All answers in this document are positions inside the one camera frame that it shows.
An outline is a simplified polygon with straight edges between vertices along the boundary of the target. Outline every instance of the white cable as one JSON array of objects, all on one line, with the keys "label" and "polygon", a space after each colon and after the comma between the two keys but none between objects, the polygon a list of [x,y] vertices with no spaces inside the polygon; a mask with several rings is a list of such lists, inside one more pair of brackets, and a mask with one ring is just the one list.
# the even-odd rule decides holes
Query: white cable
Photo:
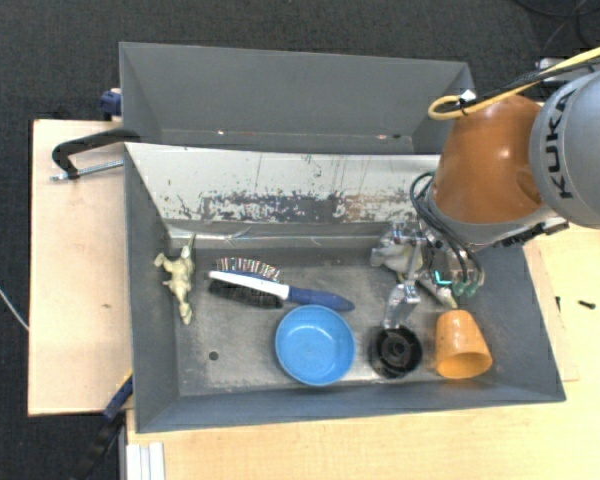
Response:
[{"label": "white cable", "polygon": [[15,316],[16,319],[18,320],[18,322],[20,322],[20,325],[22,325],[22,327],[24,327],[27,330],[27,332],[29,332],[29,326],[27,325],[27,322],[24,321],[24,319],[20,316],[20,313],[18,313],[18,310],[13,306],[13,304],[11,304],[11,301],[7,298],[5,293],[2,291],[2,288],[0,288],[0,297],[2,297],[2,300],[7,305],[9,310],[11,310],[11,312],[13,313],[13,316]]}]

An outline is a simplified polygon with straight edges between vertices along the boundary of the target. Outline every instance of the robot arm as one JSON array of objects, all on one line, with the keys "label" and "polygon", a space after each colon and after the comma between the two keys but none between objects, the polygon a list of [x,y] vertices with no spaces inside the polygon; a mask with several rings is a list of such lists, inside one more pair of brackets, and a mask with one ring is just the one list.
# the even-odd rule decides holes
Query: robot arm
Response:
[{"label": "robot arm", "polygon": [[[484,282],[479,249],[524,243],[569,222],[600,228],[600,69],[563,85],[544,105],[517,95],[533,85],[529,79],[598,56],[600,49],[581,54],[474,103],[455,96],[434,102],[432,118],[455,122],[436,171],[411,186],[418,223],[394,225],[371,263],[453,307],[454,296],[471,296]],[[415,243],[423,244],[421,266],[407,272]]]}]

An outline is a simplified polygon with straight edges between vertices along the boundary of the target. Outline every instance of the black cable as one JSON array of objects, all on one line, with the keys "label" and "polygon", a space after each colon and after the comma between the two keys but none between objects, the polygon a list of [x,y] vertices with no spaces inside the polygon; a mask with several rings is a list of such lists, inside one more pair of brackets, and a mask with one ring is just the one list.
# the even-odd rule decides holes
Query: black cable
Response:
[{"label": "black cable", "polygon": [[[420,182],[420,180],[424,179],[427,176],[430,176],[431,179],[425,185],[425,187],[420,191],[418,196],[416,196],[415,195],[416,185]],[[467,269],[467,264],[464,261],[464,258],[462,257],[462,254],[460,253],[458,246],[455,244],[454,240],[450,239],[444,225],[441,222],[437,221],[435,216],[433,214],[431,214],[428,211],[428,209],[426,209],[424,206],[421,206],[420,203],[418,202],[418,199],[423,196],[424,192],[431,185],[432,180],[433,180],[433,172],[425,172],[425,173],[421,174],[420,176],[418,176],[413,181],[413,183],[411,184],[411,187],[409,188],[409,198],[411,199],[411,204],[413,205],[413,208],[416,210],[416,213],[422,218],[422,220],[424,220],[429,226],[431,226],[438,233],[440,233],[443,236],[443,238],[447,241],[447,243],[449,244],[449,247],[451,247],[451,250],[455,254],[456,258],[458,259],[458,263],[460,263],[460,267],[462,269],[462,281],[464,283],[466,283],[467,280],[469,279],[469,273],[468,273],[468,269]]]},{"label": "black cable", "polygon": [[573,0],[574,6],[573,6],[571,12],[569,12],[568,14],[561,14],[561,13],[549,12],[549,11],[545,11],[542,9],[538,9],[537,7],[530,5],[528,2],[525,2],[524,0],[511,0],[511,1],[513,1],[514,3],[516,3],[517,5],[519,5],[520,7],[522,7],[525,10],[527,10],[533,14],[537,14],[538,16],[543,16],[545,18],[557,18],[557,19],[564,20],[564,22],[561,23],[556,28],[556,30],[554,32],[552,32],[552,34],[549,36],[549,38],[545,41],[545,44],[543,45],[542,49],[540,50],[540,57],[543,56],[544,52],[549,47],[549,44],[551,44],[551,42],[553,42],[553,40],[557,37],[557,35],[560,33],[560,31],[562,31],[562,29],[564,29],[564,27],[568,24],[573,25],[576,36],[578,37],[578,39],[582,42],[582,44],[584,46],[586,46],[587,48],[592,47],[590,42],[584,37],[580,19],[582,17],[589,16],[589,15],[595,14],[597,12],[600,12],[600,5],[598,5],[597,7],[588,9],[586,11],[580,11],[580,9],[582,7],[584,7],[584,5],[587,2],[589,2],[590,0],[581,0],[581,1]]},{"label": "black cable", "polygon": [[[410,191],[410,194],[415,191],[415,184],[416,183],[418,183],[424,177],[430,176],[431,179],[427,182],[427,184],[425,185],[425,187],[420,191],[420,193],[418,194],[417,199],[424,197],[424,194],[426,193],[426,191],[428,190],[429,186],[431,185],[431,182],[433,181],[433,175],[434,175],[434,171],[429,171],[429,172],[426,172],[426,173],[418,176],[414,180],[414,183],[412,184],[412,189],[413,190]],[[460,262],[461,266],[464,263],[464,258],[462,258],[462,255],[460,254],[460,252],[459,252],[458,249],[462,249],[465,252],[465,254],[467,255],[467,257],[474,264],[476,272],[478,273],[478,281],[479,281],[482,278],[483,274],[484,274],[484,270],[482,268],[482,265],[480,264],[480,261],[476,257],[475,253],[471,250],[471,248],[469,248],[454,232],[452,232],[442,222],[440,222],[436,218],[436,216],[429,211],[428,208],[426,208],[425,206],[421,206],[418,201],[416,201],[415,208],[416,208],[416,211],[418,211],[418,209],[420,209],[423,213],[427,214],[427,217],[433,223],[432,227],[434,227],[434,229],[436,229],[438,232],[440,232],[443,235],[443,237],[445,238],[445,240],[447,240],[447,242],[449,243],[449,245],[452,246],[452,249],[454,250],[454,253],[458,257],[458,261]],[[463,275],[463,278],[464,278],[463,281],[467,282],[468,275],[466,275],[464,271],[463,271],[463,274],[464,274]]]},{"label": "black cable", "polygon": [[574,11],[572,10],[568,14],[561,14],[561,13],[549,12],[549,11],[544,11],[542,9],[538,9],[538,8],[533,7],[532,5],[528,4],[524,0],[512,0],[512,1],[515,2],[516,4],[518,4],[523,9],[526,9],[529,12],[537,14],[538,16],[544,16],[546,18],[559,18],[559,19],[573,19],[575,17],[582,18],[583,16],[589,16],[591,14],[595,14],[596,12],[600,11],[600,5],[599,5],[598,7],[594,7],[592,9],[589,9],[584,12],[578,12],[578,13],[574,14]]}]

